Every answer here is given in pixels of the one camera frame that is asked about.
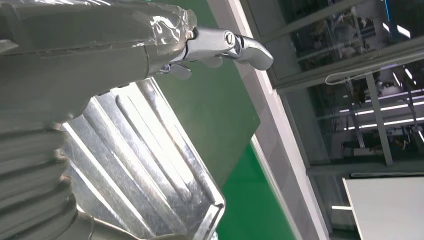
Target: plastic wrap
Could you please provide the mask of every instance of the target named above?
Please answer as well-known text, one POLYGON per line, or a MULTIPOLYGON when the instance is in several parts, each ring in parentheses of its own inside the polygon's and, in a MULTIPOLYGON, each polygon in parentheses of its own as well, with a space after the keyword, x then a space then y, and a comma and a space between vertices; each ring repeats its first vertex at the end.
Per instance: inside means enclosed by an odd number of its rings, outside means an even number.
POLYGON ((185 42, 193 11, 142 0, 0 0, 6 54, 63 55, 185 42))

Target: white wall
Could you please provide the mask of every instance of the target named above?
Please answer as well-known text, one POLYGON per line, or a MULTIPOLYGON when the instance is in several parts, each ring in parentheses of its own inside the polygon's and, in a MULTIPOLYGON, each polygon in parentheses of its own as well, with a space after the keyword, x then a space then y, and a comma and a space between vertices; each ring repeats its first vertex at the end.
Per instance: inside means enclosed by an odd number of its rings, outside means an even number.
POLYGON ((424 177, 348 179, 362 240, 424 239, 424 177))

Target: screw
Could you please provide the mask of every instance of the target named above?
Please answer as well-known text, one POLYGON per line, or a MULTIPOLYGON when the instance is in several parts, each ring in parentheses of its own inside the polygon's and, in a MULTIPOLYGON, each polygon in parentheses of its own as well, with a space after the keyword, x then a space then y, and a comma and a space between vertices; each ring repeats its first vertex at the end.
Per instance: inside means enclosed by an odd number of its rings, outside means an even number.
POLYGON ((234 47, 236 38, 234 37, 234 34, 230 31, 227 31, 225 33, 225 43, 228 45, 228 47, 232 48, 234 47))

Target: green wall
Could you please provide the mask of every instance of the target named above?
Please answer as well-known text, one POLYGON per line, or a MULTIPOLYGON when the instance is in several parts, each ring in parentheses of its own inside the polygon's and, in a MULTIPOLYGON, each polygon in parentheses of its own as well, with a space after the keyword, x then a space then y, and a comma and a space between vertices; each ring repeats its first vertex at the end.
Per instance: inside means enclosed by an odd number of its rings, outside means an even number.
MULTIPOLYGON (((153 0, 192 9, 199 26, 217 28, 206 0, 153 0)), ((232 60, 208 68, 188 62, 192 76, 158 75, 157 83, 182 127, 221 187, 259 126, 259 117, 232 60)))
POLYGON ((218 226, 219 240, 294 240, 249 145, 222 188, 226 209, 218 226))

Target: robotic arm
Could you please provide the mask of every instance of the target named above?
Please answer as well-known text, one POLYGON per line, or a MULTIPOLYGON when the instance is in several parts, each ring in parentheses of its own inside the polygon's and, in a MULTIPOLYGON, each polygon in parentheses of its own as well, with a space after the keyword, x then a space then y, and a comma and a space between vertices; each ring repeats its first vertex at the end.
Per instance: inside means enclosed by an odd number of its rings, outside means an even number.
MULTIPOLYGON (((136 0, 0 0, 0 240, 137 240, 76 210, 60 125, 91 97, 184 62, 273 63, 254 39, 136 0)), ((159 239, 180 239, 163 236, 159 239)))

